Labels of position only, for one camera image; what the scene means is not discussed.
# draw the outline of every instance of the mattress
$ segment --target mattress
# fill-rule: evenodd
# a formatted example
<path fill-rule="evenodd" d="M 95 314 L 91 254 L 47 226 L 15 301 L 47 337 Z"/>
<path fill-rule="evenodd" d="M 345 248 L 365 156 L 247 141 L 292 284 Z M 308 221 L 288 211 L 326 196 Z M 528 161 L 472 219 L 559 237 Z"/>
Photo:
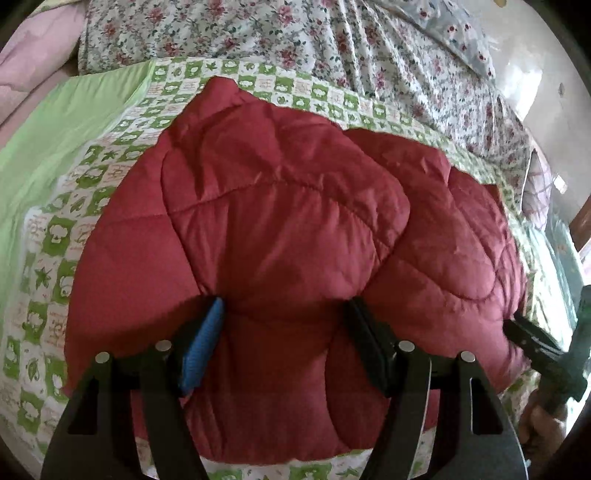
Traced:
<path fill-rule="evenodd" d="M 389 132 L 437 147 L 477 181 L 497 184 L 528 277 L 525 313 L 567 346 L 571 329 L 561 296 L 556 296 L 556 269 L 544 260 L 550 257 L 547 247 L 532 241 L 532 227 L 522 217 L 502 169 L 405 110 L 306 73 L 254 61 L 167 58 L 74 78 L 54 90 L 0 152 L 0 179 L 11 179 L 0 188 L 1 195 L 16 199 L 0 202 L 0 218 L 7 219 L 0 225 L 0 261 L 2 270 L 9 272 L 0 283 L 0 424 L 7 444 L 28 452 L 31 471 L 38 473 L 67 402 L 62 391 L 64 330 L 72 279 L 85 242 L 130 165 L 155 144 L 212 76 L 229 77 L 259 98 L 326 116 L 342 128 Z M 33 141 L 39 137 L 42 142 Z M 59 249 L 48 256 L 44 242 Z M 501 394 L 513 421 L 536 384 L 537 374 L 527 371 Z M 415 459 L 417 475 L 428 465 L 433 433 L 423 434 Z M 138 441 L 138 450 L 144 469 L 153 471 L 145 441 Z M 204 464 L 214 478 L 336 479 L 351 471 L 359 475 L 368 455 L 366 450 L 274 466 Z"/>
<path fill-rule="evenodd" d="M 81 73 L 171 56 L 297 69 L 383 101 L 499 166 L 521 204 L 530 136 L 492 83 L 478 22 L 453 1 L 90 0 Z"/>

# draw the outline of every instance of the floral pillow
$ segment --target floral pillow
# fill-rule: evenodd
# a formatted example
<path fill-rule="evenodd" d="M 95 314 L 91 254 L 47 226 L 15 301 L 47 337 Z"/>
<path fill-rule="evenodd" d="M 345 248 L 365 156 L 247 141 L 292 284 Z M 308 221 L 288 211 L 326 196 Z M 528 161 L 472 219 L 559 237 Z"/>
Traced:
<path fill-rule="evenodd" d="M 539 229 L 544 231 L 550 210 L 552 171 L 538 146 L 531 154 L 530 170 L 527 173 L 521 210 Z"/>
<path fill-rule="evenodd" d="M 451 0 L 381 0 L 380 4 L 410 19 L 477 74 L 494 82 L 486 34 L 465 8 Z"/>

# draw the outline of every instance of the red comforter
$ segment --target red comforter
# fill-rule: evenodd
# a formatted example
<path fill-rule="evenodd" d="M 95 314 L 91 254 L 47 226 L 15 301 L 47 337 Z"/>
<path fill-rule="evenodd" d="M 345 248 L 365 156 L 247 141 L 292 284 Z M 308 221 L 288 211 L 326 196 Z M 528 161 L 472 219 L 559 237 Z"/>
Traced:
<path fill-rule="evenodd" d="M 441 151 L 341 131 L 213 79 L 129 172 L 86 245 L 70 387 L 97 352 L 169 338 L 219 295 L 224 330 L 184 404 L 203 456 L 278 463 L 372 447 L 387 401 L 347 337 L 343 300 L 362 294 L 429 353 L 474 352 L 499 392 L 522 371 L 502 320 L 525 282 L 499 205 L 495 186 Z"/>

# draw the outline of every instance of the light blue fabric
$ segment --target light blue fabric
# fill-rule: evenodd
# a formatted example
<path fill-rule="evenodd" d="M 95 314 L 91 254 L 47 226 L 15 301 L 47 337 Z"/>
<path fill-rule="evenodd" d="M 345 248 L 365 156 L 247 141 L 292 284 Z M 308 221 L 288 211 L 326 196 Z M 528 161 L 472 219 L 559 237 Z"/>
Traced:
<path fill-rule="evenodd" d="M 408 18 L 478 75 L 494 82 L 495 69 L 486 34 L 465 8 L 451 0 L 380 0 L 379 4 Z"/>
<path fill-rule="evenodd" d="M 583 264 L 577 249 L 574 247 L 573 239 L 570 236 L 569 227 L 556 215 L 550 212 L 548 224 L 546 225 L 546 237 L 554 252 L 554 262 L 558 271 L 558 278 L 565 290 L 570 293 L 574 311 L 579 308 L 581 289 L 583 288 L 584 275 Z"/>

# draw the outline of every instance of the wooden furniture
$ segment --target wooden furniture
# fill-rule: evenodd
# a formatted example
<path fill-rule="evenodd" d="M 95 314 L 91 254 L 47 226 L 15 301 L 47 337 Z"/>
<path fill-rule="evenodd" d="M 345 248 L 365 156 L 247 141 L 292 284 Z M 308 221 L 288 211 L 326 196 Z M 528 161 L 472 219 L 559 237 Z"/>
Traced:
<path fill-rule="evenodd" d="M 589 241 L 591 239 L 591 195 L 577 216 L 570 222 L 569 228 L 574 246 L 583 257 L 588 254 L 587 250 L 591 250 L 591 242 Z"/>

